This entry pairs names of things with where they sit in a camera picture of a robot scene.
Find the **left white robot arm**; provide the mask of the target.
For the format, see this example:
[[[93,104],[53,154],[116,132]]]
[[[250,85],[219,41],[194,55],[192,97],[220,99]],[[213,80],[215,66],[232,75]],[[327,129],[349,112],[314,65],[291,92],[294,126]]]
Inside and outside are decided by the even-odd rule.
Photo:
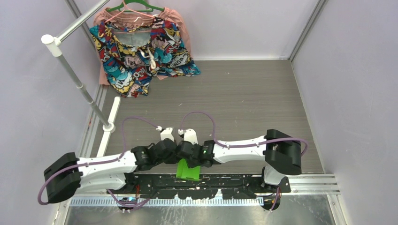
[[[148,171],[165,163],[181,160],[175,141],[164,139],[148,146],[137,146],[121,154],[104,157],[77,157],[74,152],[61,156],[44,170],[47,204],[63,202],[78,192],[96,189],[135,191],[137,181],[127,174]]]

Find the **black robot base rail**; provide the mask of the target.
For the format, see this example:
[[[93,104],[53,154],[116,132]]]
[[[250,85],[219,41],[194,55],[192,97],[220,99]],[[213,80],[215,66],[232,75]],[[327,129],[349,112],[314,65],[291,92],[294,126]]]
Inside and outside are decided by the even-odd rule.
[[[269,194],[291,192],[287,177],[278,185],[264,183],[261,174],[203,174],[198,181],[183,180],[173,174],[127,174],[120,188],[107,187],[113,194],[137,194],[142,198],[213,199],[220,193],[223,199],[254,199]]]

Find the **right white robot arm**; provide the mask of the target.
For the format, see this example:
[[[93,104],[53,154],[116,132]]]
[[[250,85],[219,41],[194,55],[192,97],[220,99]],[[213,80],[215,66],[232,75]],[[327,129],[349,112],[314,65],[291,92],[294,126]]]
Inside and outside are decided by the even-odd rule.
[[[178,145],[176,177],[183,180],[199,180],[201,167],[212,167],[239,160],[258,160],[267,163],[260,180],[261,188],[268,193],[278,188],[287,175],[302,173],[301,157],[307,150],[301,145],[305,140],[293,138],[275,129],[266,135],[240,141],[205,141],[198,143],[193,129],[178,130],[183,140]]]

